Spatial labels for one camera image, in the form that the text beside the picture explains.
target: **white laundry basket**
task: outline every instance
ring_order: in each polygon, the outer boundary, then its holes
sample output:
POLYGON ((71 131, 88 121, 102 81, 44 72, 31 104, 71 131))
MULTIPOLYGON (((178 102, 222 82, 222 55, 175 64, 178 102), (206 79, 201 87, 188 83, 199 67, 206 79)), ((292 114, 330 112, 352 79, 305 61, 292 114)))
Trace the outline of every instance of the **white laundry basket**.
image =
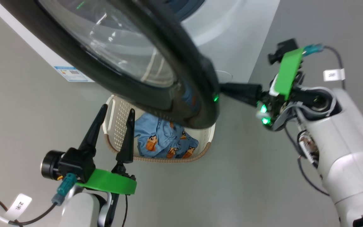
MULTIPOLYGON (((123 144, 123 139, 125 132, 127 131, 126 121, 128 118, 128 114, 130 113, 130 109, 135 110, 135 120, 141 117, 144 113, 143 110, 135 107, 124 99, 112 95, 107 100, 106 104, 108 105, 107 115, 105 121, 102 124, 103 132, 105 134, 105 141, 110 150, 114 153, 118 153, 121 149, 121 145, 123 144)), ((196 149, 196 152, 190 158, 146 158, 141 157, 138 153, 137 149, 137 138, 134 139, 134 160, 138 161, 153 161, 153 162, 168 162, 168 163, 176 163, 176 162, 190 162, 195 161, 208 151, 212 138, 214 136, 215 124, 207 129, 190 129, 186 128, 185 131, 196 140, 199 141, 199 146, 196 149)))

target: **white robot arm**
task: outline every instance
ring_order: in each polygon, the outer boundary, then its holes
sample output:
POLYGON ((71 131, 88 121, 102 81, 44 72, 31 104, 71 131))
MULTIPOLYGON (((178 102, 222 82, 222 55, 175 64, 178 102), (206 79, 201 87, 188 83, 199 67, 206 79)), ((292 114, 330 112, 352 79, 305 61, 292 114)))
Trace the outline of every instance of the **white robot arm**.
POLYGON ((99 201, 89 193, 72 197, 62 213, 59 227, 98 227, 99 201))
POLYGON ((363 115, 342 89, 334 89, 339 114, 309 121, 297 111, 301 148, 317 171, 337 208, 342 227, 363 226, 363 115))

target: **cable connector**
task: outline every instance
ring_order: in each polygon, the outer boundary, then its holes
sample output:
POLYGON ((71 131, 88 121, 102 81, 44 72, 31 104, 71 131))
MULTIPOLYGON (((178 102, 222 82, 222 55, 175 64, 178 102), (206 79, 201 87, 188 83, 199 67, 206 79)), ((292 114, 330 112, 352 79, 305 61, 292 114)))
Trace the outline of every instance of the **cable connector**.
POLYGON ((324 49, 324 46, 322 44, 312 44, 309 46, 306 46, 303 51, 303 56, 308 56, 314 53, 322 52, 324 49))
POLYGON ((57 194, 55 194, 54 197, 51 199, 52 203, 57 203, 57 206, 61 206, 69 190, 71 190, 76 182, 76 175, 73 173, 68 173, 62 180, 62 183, 57 188, 57 194))

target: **gray floor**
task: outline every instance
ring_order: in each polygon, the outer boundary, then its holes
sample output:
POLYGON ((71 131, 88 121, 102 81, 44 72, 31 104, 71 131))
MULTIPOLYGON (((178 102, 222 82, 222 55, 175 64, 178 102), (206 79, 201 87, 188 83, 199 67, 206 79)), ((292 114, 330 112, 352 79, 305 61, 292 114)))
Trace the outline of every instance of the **gray floor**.
MULTIPOLYGON (((251 82, 268 84, 278 66, 268 66, 266 54, 292 37, 300 45, 337 47, 348 92, 363 112, 363 1, 281 0, 251 82)), ((336 67, 330 53, 307 57, 305 84, 338 86, 322 79, 324 69, 336 67)), ((46 152, 78 145, 109 94, 97 84, 66 82, 0 19, 0 199, 10 204, 19 193, 33 198, 20 220, 46 210, 58 186, 39 173, 46 152)), ((301 178, 286 136, 263 129, 248 106, 222 97, 221 108, 211 149, 200 160, 127 167, 138 187, 126 226, 338 226, 330 199, 301 178)), ((97 149, 96 165, 113 167, 102 137, 97 149)), ((320 185, 310 165, 304 168, 320 185)), ((113 226, 121 226, 124 208, 122 197, 113 226)), ((56 226, 60 212, 34 226, 56 226)))

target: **green bracket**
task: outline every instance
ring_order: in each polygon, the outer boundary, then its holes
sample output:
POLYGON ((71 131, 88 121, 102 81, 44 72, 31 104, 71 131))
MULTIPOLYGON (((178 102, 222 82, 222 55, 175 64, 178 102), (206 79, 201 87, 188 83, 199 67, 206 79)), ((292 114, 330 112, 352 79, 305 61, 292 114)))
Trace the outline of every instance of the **green bracket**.
POLYGON ((304 48, 299 48, 284 54, 279 67, 277 81, 275 82, 274 90, 280 95, 285 96, 288 100, 291 93, 292 84, 298 73, 298 68, 301 65, 304 48))
POLYGON ((133 195, 137 187, 137 181, 100 169, 93 171, 87 183, 76 184, 97 191, 106 191, 121 195, 133 195))

